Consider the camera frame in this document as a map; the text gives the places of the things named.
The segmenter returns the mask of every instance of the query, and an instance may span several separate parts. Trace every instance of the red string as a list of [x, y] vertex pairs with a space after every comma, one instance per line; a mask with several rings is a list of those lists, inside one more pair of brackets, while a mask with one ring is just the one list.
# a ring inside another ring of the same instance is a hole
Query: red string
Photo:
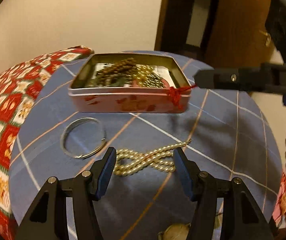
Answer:
[[179, 109], [182, 109], [182, 106], [180, 105], [181, 94], [184, 91], [190, 90], [195, 87], [197, 87], [196, 84], [189, 87], [181, 88], [170, 87], [169, 91], [167, 92], [167, 95], [170, 97], [170, 100], [172, 101], [173, 105], [177, 106]]

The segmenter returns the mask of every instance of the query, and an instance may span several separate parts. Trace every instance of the door frame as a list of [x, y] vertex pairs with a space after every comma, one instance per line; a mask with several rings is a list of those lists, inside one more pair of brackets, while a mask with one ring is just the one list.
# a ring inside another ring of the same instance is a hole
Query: door frame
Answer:
[[163, 28], [164, 28], [166, 9], [167, 9], [168, 3], [169, 3], [169, 0], [161, 0], [160, 16], [159, 16], [159, 22], [157, 26], [154, 50], [161, 50]]

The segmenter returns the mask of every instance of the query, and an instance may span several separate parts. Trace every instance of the blue gripper pad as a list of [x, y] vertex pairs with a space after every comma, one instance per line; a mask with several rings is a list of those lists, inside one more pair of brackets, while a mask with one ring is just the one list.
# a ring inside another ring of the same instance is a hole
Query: blue gripper pad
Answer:
[[200, 169], [195, 162], [187, 159], [181, 148], [174, 150], [173, 159], [185, 195], [191, 201], [195, 201], [193, 189], [198, 182], [197, 174], [200, 172]]
[[90, 193], [94, 197], [94, 200], [100, 200], [105, 195], [115, 163], [116, 150], [113, 147], [107, 149], [103, 159], [93, 163], [90, 169], [90, 172], [93, 174]]

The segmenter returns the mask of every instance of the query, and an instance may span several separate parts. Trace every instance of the small round object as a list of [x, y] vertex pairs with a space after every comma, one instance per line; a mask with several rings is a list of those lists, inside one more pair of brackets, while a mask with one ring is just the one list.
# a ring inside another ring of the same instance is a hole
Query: small round object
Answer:
[[239, 185], [239, 184], [242, 183], [242, 180], [241, 180], [239, 177], [235, 177], [235, 178], [233, 179], [233, 182]]
[[47, 181], [48, 181], [48, 183], [53, 184], [56, 181], [56, 178], [50, 177]]
[[82, 172], [82, 176], [83, 176], [83, 177], [88, 177], [89, 175], [91, 175], [91, 172], [90, 172], [90, 171], [83, 171], [83, 172]]
[[[81, 125], [83, 123], [88, 123], [88, 122], [96, 122], [98, 123], [101, 128], [102, 128], [102, 139], [101, 139], [101, 144], [99, 146], [97, 146], [93, 151], [89, 152], [89, 153], [86, 153], [86, 154], [81, 154], [81, 155], [74, 155], [72, 153], [70, 153], [66, 148], [65, 148], [65, 142], [66, 142], [66, 139], [67, 139], [67, 136], [68, 134], [75, 128], [77, 127], [78, 125]], [[102, 123], [95, 119], [95, 118], [92, 118], [92, 117], [85, 117], [85, 118], [81, 118], [81, 119], [77, 119], [73, 122], [71, 122], [63, 131], [62, 135], [61, 135], [61, 139], [60, 139], [60, 146], [61, 146], [61, 149], [63, 150], [63, 152], [72, 157], [72, 158], [87, 158], [87, 157], [90, 157], [94, 154], [96, 154], [97, 152], [99, 152], [101, 149], [103, 149], [105, 143], [106, 143], [106, 131], [102, 125]]]
[[183, 240], [187, 238], [189, 227], [183, 224], [173, 224], [162, 234], [163, 240]]
[[144, 74], [140, 74], [139, 76], [140, 76], [141, 80], [145, 80], [146, 79], [146, 76]]
[[206, 171], [201, 171], [200, 172], [200, 177], [206, 178], [209, 174]]
[[236, 80], [237, 80], [236, 74], [232, 74], [232, 75], [231, 75], [231, 81], [232, 81], [232, 82], [235, 82]]

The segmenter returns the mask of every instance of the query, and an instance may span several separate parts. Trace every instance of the metal screw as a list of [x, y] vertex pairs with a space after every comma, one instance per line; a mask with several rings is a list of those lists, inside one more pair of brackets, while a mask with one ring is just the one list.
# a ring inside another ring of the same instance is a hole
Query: metal screw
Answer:
[[238, 178], [238, 177], [235, 177], [235, 178], [233, 179], [233, 182], [236, 183], [236, 184], [241, 184], [241, 183], [242, 183], [242, 180], [241, 180], [240, 178]]
[[82, 172], [82, 176], [83, 176], [83, 177], [88, 177], [89, 175], [91, 175], [91, 172], [90, 172], [90, 171], [83, 171], [83, 172]]
[[232, 74], [232, 75], [231, 75], [231, 80], [232, 80], [232, 82], [235, 82], [236, 79], [237, 79], [237, 76], [236, 76], [235, 74]]
[[201, 171], [200, 172], [200, 177], [206, 178], [209, 174], [206, 171]]
[[48, 180], [47, 180], [50, 184], [54, 183], [56, 181], [56, 178], [55, 177], [50, 177]]

